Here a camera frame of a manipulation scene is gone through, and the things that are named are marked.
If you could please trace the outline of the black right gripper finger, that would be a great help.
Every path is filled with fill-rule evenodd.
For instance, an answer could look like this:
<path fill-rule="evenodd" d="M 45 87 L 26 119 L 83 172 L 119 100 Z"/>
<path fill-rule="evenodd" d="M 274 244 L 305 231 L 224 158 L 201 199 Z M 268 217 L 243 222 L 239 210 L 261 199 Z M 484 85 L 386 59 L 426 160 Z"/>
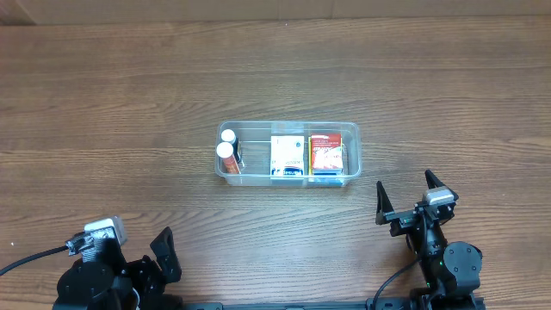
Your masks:
<path fill-rule="evenodd" d="M 388 224 L 392 221 L 395 212 L 381 181 L 376 183 L 376 194 L 377 208 L 375 223 L 377 225 Z"/>
<path fill-rule="evenodd" d="M 438 177 L 436 177 L 436 175 L 430 169 L 427 169 L 424 172 L 424 175 L 428 189 L 435 189 L 445 186 L 445 184 Z"/>

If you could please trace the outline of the white blue plaster box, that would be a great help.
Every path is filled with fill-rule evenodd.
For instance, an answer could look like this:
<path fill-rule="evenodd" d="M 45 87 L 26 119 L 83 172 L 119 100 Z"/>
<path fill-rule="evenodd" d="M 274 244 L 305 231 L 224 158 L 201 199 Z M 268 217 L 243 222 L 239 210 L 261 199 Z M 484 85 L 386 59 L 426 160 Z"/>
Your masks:
<path fill-rule="evenodd" d="M 274 177 L 303 176 L 304 137 L 296 135 L 270 138 L 270 175 Z"/>

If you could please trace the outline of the orange tube white cap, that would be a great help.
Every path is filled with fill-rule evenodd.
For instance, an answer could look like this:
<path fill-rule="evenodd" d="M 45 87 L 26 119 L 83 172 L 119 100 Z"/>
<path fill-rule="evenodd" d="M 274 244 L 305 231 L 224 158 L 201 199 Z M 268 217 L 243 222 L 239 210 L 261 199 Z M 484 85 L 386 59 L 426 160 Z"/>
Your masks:
<path fill-rule="evenodd" d="M 239 174 L 240 168 L 234 155 L 234 149 L 229 142 L 221 142 L 216 146 L 216 153 L 222 160 L 229 174 Z"/>

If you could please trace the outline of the black tube white cap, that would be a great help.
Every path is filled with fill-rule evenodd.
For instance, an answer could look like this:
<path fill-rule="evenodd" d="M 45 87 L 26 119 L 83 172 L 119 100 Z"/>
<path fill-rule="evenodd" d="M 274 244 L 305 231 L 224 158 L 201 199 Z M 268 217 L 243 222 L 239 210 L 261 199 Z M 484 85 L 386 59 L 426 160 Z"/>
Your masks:
<path fill-rule="evenodd" d="M 221 132 L 220 138 L 223 142 L 230 143 L 233 148 L 233 155 L 236 158 L 238 164 L 242 163 L 240 142 L 237 134 L 231 129 L 225 129 Z"/>

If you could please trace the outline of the clear plastic container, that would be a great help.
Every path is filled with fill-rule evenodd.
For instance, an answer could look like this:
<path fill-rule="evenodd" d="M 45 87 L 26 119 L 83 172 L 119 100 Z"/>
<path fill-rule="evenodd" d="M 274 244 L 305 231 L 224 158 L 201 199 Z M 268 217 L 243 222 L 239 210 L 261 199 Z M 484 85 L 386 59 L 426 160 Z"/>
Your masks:
<path fill-rule="evenodd" d="M 226 121 L 216 173 L 238 186 L 344 186 L 362 172 L 358 126 L 335 121 Z"/>

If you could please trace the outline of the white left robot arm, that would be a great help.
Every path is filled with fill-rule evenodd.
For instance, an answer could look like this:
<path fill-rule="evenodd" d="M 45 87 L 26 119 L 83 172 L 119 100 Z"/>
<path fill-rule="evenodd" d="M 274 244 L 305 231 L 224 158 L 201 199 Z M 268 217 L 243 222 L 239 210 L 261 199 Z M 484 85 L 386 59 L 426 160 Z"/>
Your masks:
<path fill-rule="evenodd" d="M 151 259 L 128 262 L 121 251 L 117 231 L 105 227 L 87 230 L 67 241 L 70 254 L 80 254 L 59 279 L 54 309 L 183 309 L 183 299 L 164 292 L 179 282 L 173 233 L 166 227 L 151 243 Z"/>

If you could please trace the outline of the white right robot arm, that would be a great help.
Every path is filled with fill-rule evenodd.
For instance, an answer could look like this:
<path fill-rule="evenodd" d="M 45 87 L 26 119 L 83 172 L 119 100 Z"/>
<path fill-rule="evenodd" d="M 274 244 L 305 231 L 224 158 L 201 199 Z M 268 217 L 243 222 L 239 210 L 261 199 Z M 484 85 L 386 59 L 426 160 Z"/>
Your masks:
<path fill-rule="evenodd" d="M 484 309 L 474 295 L 480 287 L 483 254 L 466 242 L 448 242 L 442 225 L 453 219 L 459 196 L 431 170 L 424 172 L 428 189 L 409 211 L 396 212 L 381 181 L 376 183 L 375 223 L 388 224 L 393 237 L 404 235 L 415 259 L 390 276 L 366 301 L 367 309 Z M 383 290 L 397 277 L 419 266 L 425 280 L 407 298 L 382 298 Z"/>

